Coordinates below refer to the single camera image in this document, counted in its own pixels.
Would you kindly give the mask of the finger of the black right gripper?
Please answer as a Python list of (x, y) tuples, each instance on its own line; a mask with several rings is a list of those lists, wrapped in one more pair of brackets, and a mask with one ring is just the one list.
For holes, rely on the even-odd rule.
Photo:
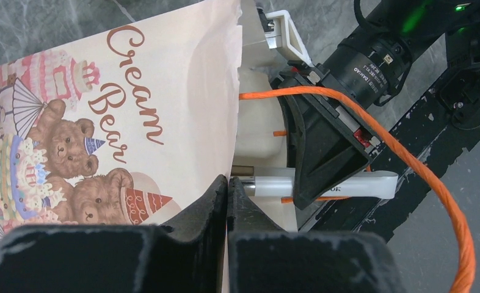
[(341, 102), (318, 94), (279, 96), (287, 130), (287, 166), (294, 169), (293, 202), (299, 209), (362, 171), (372, 158), (347, 123)]

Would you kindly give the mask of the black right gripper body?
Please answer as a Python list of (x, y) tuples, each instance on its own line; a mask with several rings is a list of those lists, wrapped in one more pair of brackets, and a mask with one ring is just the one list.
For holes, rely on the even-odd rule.
[(480, 106), (480, 1), (381, 1), (321, 65), (323, 87), (363, 108), (383, 106), (402, 90), (413, 63), (441, 36), (447, 68), (430, 88), (453, 125), (470, 129)]

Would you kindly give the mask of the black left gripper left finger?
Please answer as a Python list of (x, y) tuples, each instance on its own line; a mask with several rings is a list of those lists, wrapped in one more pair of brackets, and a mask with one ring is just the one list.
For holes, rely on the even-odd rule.
[(0, 241), (0, 292), (219, 292), (228, 181), (161, 225), (23, 225)]

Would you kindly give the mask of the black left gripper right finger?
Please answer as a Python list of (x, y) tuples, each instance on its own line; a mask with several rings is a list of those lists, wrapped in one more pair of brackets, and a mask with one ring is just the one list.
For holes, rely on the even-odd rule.
[(230, 292), (404, 292), (384, 240), (350, 231), (287, 232), (228, 186)]

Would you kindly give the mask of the metal kitchen tongs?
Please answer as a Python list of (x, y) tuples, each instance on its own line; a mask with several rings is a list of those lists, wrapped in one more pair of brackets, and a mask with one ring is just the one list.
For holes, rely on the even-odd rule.
[[(231, 174), (240, 178), (250, 197), (279, 198), (283, 203), (292, 202), (294, 168), (254, 167), (236, 165)], [(398, 174), (390, 171), (359, 172), (327, 191), (320, 193), (320, 200), (335, 198), (374, 197), (392, 199), (398, 183)]]

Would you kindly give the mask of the beige paper bag orange handles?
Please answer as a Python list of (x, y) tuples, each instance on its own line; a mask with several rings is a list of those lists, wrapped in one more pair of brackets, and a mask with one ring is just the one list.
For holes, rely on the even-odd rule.
[(161, 225), (229, 182), (239, 102), (340, 101), (437, 193), (459, 243), (452, 292), (475, 251), (446, 186), (356, 100), (324, 87), (240, 93), (239, 1), (205, 1), (68, 44), (0, 74), (0, 241), (23, 225)]

